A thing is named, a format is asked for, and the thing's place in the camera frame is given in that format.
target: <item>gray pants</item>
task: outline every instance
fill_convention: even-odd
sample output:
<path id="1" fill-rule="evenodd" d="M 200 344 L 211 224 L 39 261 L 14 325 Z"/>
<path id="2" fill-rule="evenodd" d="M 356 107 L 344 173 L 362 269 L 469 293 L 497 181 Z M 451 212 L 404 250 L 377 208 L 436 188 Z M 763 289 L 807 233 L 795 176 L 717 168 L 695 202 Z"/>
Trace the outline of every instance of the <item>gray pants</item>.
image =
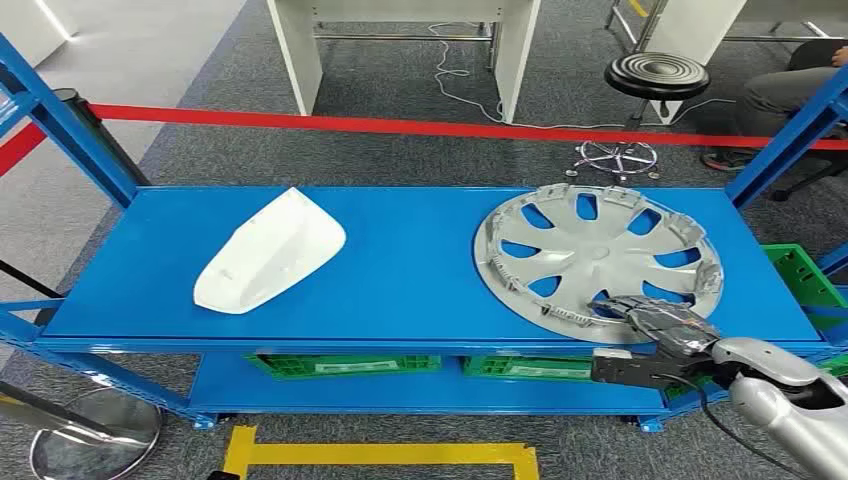
<path id="1" fill-rule="evenodd" d="M 736 104 L 736 126 L 741 135 L 772 137 L 834 74 L 833 67 L 809 68 L 760 75 L 745 84 Z"/>

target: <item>white cable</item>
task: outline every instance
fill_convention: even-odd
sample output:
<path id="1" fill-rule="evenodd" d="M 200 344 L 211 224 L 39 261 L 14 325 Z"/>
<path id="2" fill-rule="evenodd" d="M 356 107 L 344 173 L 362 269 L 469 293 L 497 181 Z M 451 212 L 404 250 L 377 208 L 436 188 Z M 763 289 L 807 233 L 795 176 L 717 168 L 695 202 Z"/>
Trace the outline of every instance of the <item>white cable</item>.
<path id="1" fill-rule="evenodd" d="M 465 23 L 467 25 L 472 25 L 472 26 L 475 25 L 471 22 L 463 22 L 463 23 Z M 456 22 L 436 23 L 436 24 L 433 24 L 433 25 L 430 25 L 429 27 L 427 27 L 427 30 L 429 30 L 430 33 L 432 33 L 433 35 L 440 37 L 442 35 L 438 32 L 438 30 L 436 30 L 438 27 L 446 27 L 446 26 L 456 25 L 456 24 L 457 24 Z M 538 128 L 538 129 L 542 129 L 542 130 L 550 130 L 550 129 L 554 129 L 554 128 L 578 128 L 578 129 L 590 130 L 590 129 L 593 129 L 593 128 L 623 128 L 624 127 L 624 124 L 621 124 L 621 123 L 600 123 L 600 124 L 597 124 L 597 125 L 560 124 L 560 125 L 548 125 L 548 126 L 527 125 L 527 124 L 523 124 L 523 123 L 514 123 L 514 122 L 510 123 L 510 122 L 507 122 L 507 121 L 504 120 L 503 104 L 500 101 L 498 102 L 498 106 L 496 107 L 497 113 L 498 113 L 498 115 L 500 115 L 500 118 L 493 117 L 492 115 L 489 114 L 488 111 L 486 111 L 486 107 L 484 107 L 483 104 L 481 104 L 479 102 L 475 102 L 473 100 L 469 100 L 467 98 L 459 97 L 459 96 L 454 95 L 454 94 L 448 92 L 447 90 L 445 90 L 445 84 L 442 82 L 442 78 L 441 78 L 443 75 L 449 75 L 449 76 L 454 76 L 454 77 L 468 77 L 468 76 L 471 75 L 471 72 L 468 71 L 468 70 L 464 70 L 464 69 L 446 69 L 446 68 L 444 68 L 445 63 L 447 63 L 447 61 L 448 61 L 448 51 L 450 51 L 450 45 L 448 44 L 448 42 L 445 42 L 443 40 L 439 41 L 439 43 L 441 43 L 442 47 L 443 47 L 442 48 L 442 60 L 438 63 L 438 65 L 436 65 L 436 73 L 433 75 L 433 79 L 436 80 L 436 83 L 439 84 L 439 90 L 442 92 L 442 95 L 444 95 L 448 98 L 452 98 L 454 100 L 460 101 L 462 103 L 474 105 L 475 107 L 479 108 L 480 111 L 483 113 L 483 115 L 486 118 L 488 118 L 489 120 L 491 120 L 492 122 L 501 123 L 501 124 L 504 124 L 504 125 L 512 125 L 512 126 L 515 126 L 515 127 Z M 711 98 L 709 100 L 705 100 L 701 103 L 698 103 L 696 105 L 692 105 L 691 107 L 683 110 L 683 112 L 678 114 L 674 118 L 674 120 L 672 120 L 670 123 L 667 123 L 667 124 L 666 123 L 643 123 L 642 126 L 643 127 L 670 127 L 672 125 L 675 125 L 680 120 L 682 120 L 683 117 L 685 117 L 692 110 L 695 110 L 696 108 L 703 107 L 704 105 L 707 105 L 708 103 L 713 103 L 713 102 L 736 103 L 735 100 L 727 100 L 727 99 L 724 99 L 724 98 Z"/>

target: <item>green crate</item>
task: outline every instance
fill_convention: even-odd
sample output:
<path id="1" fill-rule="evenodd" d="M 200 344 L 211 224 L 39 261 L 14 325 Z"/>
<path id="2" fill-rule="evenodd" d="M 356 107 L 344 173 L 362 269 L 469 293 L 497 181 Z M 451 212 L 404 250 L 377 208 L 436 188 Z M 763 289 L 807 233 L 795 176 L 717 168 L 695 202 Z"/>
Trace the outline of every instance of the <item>green crate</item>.
<path id="1" fill-rule="evenodd" d="M 798 303 L 811 307 L 848 308 L 845 298 L 800 245 L 764 245 L 763 249 Z M 827 330 L 843 321 L 826 315 L 808 315 L 808 318 L 819 330 Z"/>
<path id="2" fill-rule="evenodd" d="M 826 360 L 819 364 L 819 368 L 827 371 L 834 377 L 844 377 L 848 375 L 848 354 Z"/>
<path id="3" fill-rule="evenodd" d="M 700 376 L 697 376 L 690 381 L 692 383 L 694 383 L 695 385 L 703 387 L 704 385 L 706 385 L 707 383 L 712 381 L 712 375 L 700 375 Z M 675 398 L 677 398 L 677 397 L 679 397 L 679 396 L 683 395 L 684 393 L 687 393 L 691 390 L 692 390 L 692 388 L 689 387 L 688 385 L 683 385 L 682 383 L 675 383 L 675 384 L 673 384 L 669 387 L 666 387 L 664 392 L 665 392 L 665 396 L 666 396 L 667 399 L 674 400 Z"/>
<path id="4" fill-rule="evenodd" d="M 592 357 L 465 357 L 466 375 L 591 382 Z"/>
<path id="5" fill-rule="evenodd" d="M 316 378 L 374 373 L 431 372 L 442 358 L 430 355 L 246 355 L 276 379 Z"/>

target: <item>white desk leg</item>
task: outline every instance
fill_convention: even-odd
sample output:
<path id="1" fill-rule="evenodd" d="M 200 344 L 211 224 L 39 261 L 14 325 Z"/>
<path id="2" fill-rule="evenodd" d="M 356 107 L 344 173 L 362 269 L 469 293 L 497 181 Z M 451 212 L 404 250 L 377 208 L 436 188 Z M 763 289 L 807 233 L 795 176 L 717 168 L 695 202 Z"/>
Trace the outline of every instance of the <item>white desk leg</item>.
<path id="1" fill-rule="evenodd" d="M 324 75 L 312 33 L 311 5 L 307 0 L 268 0 L 268 10 L 301 115 L 312 115 Z"/>
<path id="2" fill-rule="evenodd" d="M 682 55 L 706 65 L 736 21 L 745 2 L 671 0 L 662 12 L 645 51 Z M 651 103 L 659 115 L 659 102 Z M 660 120 L 665 124 L 670 123 L 681 103 L 667 102 L 669 116 L 660 115 Z"/>
<path id="3" fill-rule="evenodd" d="M 515 116 L 540 3 L 541 0 L 510 0 L 505 3 L 501 15 L 495 80 L 507 123 L 512 123 Z"/>

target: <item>red rope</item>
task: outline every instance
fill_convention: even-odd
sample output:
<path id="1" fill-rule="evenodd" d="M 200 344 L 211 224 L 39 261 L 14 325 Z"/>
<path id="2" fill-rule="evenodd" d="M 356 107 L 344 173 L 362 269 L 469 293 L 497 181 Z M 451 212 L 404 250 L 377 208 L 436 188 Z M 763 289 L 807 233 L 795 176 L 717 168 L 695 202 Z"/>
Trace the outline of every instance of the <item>red rope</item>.
<path id="1" fill-rule="evenodd" d="M 763 147 L 768 137 L 698 135 L 692 133 L 620 132 L 609 130 L 547 129 L 467 123 L 419 122 L 381 118 L 321 117 L 279 113 L 222 112 L 185 108 L 136 107 L 130 105 L 91 105 L 94 113 L 109 120 L 229 125 L 241 127 L 296 128 L 336 132 L 390 133 L 449 137 L 506 138 L 513 140 L 553 140 L 599 143 L 644 142 L 659 145 L 698 145 L 714 147 Z M 819 140 L 819 150 L 848 150 L 848 141 Z"/>
<path id="2" fill-rule="evenodd" d="M 46 138 L 34 123 L 22 128 L 6 143 L 0 145 L 0 177 L 6 174 Z"/>

